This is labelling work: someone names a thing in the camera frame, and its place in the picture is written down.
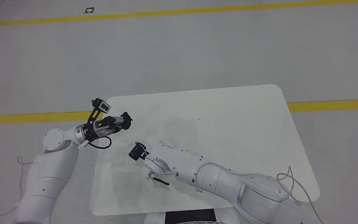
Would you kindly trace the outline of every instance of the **yellow line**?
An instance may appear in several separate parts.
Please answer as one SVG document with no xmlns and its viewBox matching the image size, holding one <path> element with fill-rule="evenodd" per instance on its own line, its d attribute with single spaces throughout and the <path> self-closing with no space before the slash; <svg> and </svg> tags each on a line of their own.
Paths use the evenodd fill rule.
<svg viewBox="0 0 358 224">
<path fill-rule="evenodd" d="M 291 113 L 358 110 L 358 100 L 319 101 L 319 102 L 289 102 Z M 47 114 L 11 114 L 0 115 L 0 124 L 43 123 L 43 122 L 79 122 L 86 121 L 90 111 L 64 112 Z"/>
<path fill-rule="evenodd" d="M 39 18 L 39 19 L 34 19 L 34 20 L 0 21 L 0 26 L 53 24 L 53 23 L 59 23 L 59 22 L 84 22 L 84 21 L 96 21 L 96 20 L 117 20 L 117 19 L 121 19 L 121 18 L 172 16 L 172 15 L 213 13 L 213 12 L 273 10 L 273 9 L 278 9 L 278 8 L 330 6 L 330 5 L 336 5 L 336 4 L 357 4 L 357 3 L 358 3 L 358 0 L 325 0 L 325 1 L 313 1 L 313 2 L 285 2 L 285 3 L 274 3 L 274 4 L 253 4 L 253 5 L 246 5 L 246 6 L 191 8 L 191 9 L 185 9 L 185 10 L 165 10 L 165 11 L 154 11 L 154 12 L 134 12 L 134 13 L 125 13 L 125 14 L 109 14 L 109 15 L 95 15 L 95 16 L 76 16 L 76 17 L 63 17 L 63 18 Z"/>
<path fill-rule="evenodd" d="M 46 113 L 46 114 L 0 115 L 0 124 L 77 122 L 77 121 L 87 120 L 90 114 L 91 111 Z"/>
<path fill-rule="evenodd" d="M 291 113 L 332 110 L 358 110 L 358 100 L 290 102 L 287 105 Z"/>
</svg>

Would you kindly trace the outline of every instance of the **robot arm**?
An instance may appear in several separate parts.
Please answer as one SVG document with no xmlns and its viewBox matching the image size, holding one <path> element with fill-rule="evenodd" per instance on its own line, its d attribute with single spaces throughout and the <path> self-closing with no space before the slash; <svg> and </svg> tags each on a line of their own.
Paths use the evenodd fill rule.
<svg viewBox="0 0 358 224">
<path fill-rule="evenodd" d="M 13 223 L 50 223 L 58 196 L 72 176 L 79 149 L 130 127 L 131 117 L 127 113 L 96 121 L 101 112 L 108 113 L 111 107 L 98 98 L 92 105 L 93 112 L 86 124 L 47 132 L 43 153 L 35 157 L 27 174 L 25 194 Z"/>
<path fill-rule="evenodd" d="M 289 200 L 289 195 L 274 178 L 259 174 L 236 175 L 229 169 L 215 164 L 203 156 L 188 150 L 173 149 L 159 142 L 145 152 L 136 145 L 130 157 L 144 159 L 158 180 L 165 172 L 188 185 L 218 195 L 228 202 L 252 224 L 300 224 L 320 223 L 315 214 L 301 204 Z"/>
</svg>

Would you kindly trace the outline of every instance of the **white table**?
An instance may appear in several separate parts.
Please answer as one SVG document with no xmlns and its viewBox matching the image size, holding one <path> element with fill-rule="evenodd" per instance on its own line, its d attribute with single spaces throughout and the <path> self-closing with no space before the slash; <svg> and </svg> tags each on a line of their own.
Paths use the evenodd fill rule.
<svg viewBox="0 0 358 224">
<path fill-rule="evenodd" d="M 170 141 L 238 171 L 276 176 L 290 165 L 311 198 L 319 197 L 285 98 L 275 85 L 121 96 L 107 102 L 112 106 L 108 115 L 127 111 L 133 123 L 113 135 L 109 149 L 98 151 L 90 203 L 97 216 L 231 207 L 170 175 L 164 178 L 169 187 L 147 180 L 143 160 L 128 156 L 135 141 L 149 150 Z M 294 192 L 306 200 L 298 186 Z"/>
</svg>

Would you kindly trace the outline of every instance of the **white cable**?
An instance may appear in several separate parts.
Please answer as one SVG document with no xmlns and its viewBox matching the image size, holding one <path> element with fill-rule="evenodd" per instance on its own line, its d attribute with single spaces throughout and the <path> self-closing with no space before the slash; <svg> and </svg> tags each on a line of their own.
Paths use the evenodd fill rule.
<svg viewBox="0 0 358 224">
<path fill-rule="evenodd" d="M 1 216 L 5 216 L 5 215 L 10 214 L 11 212 L 13 212 L 13 211 L 17 208 L 17 206 L 18 206 L 18 204 L 19 204 L 19 202 L 20 202 L 20 200 L 21 200 L 21 198 L 22 198 L 22 195 L 23 195 L 23 190 L 22 190 L 23 166 L 24 166 L 24 165 L 27 165 L 27 164 L 31 164 L 32 162 L 23 162 L 21 156 L 18 156 L 18 157 L 17 157 L 17 162 L 18 162 L 19 164 L 21 164 L 20 183 L 19 183 L 19 185 L 18 185 L 18 187 L 19 187 L 19 189 L 20 189 L 20 196 L 19 196 L 19 198 L 18 198 L 18 200 L 17 200 L 15 206 L 14 206 L 10 211 L 0 214 L 0 217 L 1 217 Z"/>
<path fill-rule="evenodd" d="M 314 205 L 313 205 L 313 203 L 312 203 L 312 200 L 311 200 L 311 198 L 310 198 L 308 192 L 306 191 L 306 189 L 303 187 L 303 185 L 302 185 L 298 180 L 296 180 L 296 179 L 293 177 L 293 175 L 291 176 L 291 175 L 289 175 L 288 173 L 287 173 L 287 174 L 284 174 L 283 172 L 278 173 L 278 174 L 276 175 L 276 180 L 277 180 L 277 182 L 280 184 L 280 186 L 283 188 L 283 190 L 284 190 L 286 193 L 288 193 L 289 196 L 292 197 L 292 199 L 293 199 L 295 202 L 301 203 L 301 201 L 297 200 L 297 199 L 292 195 L 293 187 L 291 187 L 291 191 L 289 192 L 288 190 L 286 190 L 286 188 L 283 187 L 283 185 L 282 185 L 282 183 L 281 183 L 280 181 L 283 180 L 283 179 L 285 179 L 285 178 L 291 178 L 291 180 L 293 181 L 293 183 L 296 182 L 296 183 L 302 188 L 302 190 L 305 192 L 305 194 L 306 194 L 306 196 L 307 196 L 307 198 L 308 198 L 308 200 L 309 200 L 309 203 L 310 203 L 310 205 L 312 206 L 313 212 L 315 213 L 315 215 L 317 216 L 317 218 L 319 219 L 319 221 L 321 222 L 321 224 L 324 224 L 324 222 L 322 221 L 322 219 L 321 219 L 320 216 L 318 215 L 317 211 L 315 210 L 315 207 L 314 207 Z"/>
</svg>

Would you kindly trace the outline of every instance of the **gray floor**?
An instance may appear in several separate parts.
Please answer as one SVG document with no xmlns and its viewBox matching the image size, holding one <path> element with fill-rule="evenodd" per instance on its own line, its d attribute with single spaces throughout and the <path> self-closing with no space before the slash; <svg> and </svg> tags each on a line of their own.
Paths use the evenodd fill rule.
<svg viewBox="0 0 358 224">
<path fill-rule="evenodd" d="M 262 1 L 245 0 L 241 4 Z M 82 16 L 234 1 L 0 1 L 0 20 Z M 0 27 L 0 114 L 90 110 L 90 99 L 273 83 L 287 102 L 358 99 L 357 5 Z M 326 223 L 358 223 L 357 111 L 293 114 L 321 190 Z M 79 123 L 0 125 L 0 211 L 17 200 L 20 166 L 48 130 Z M 141 223 L 89 209 L 96 150 L 79 155 L 52 223 Z"/>
</svg>

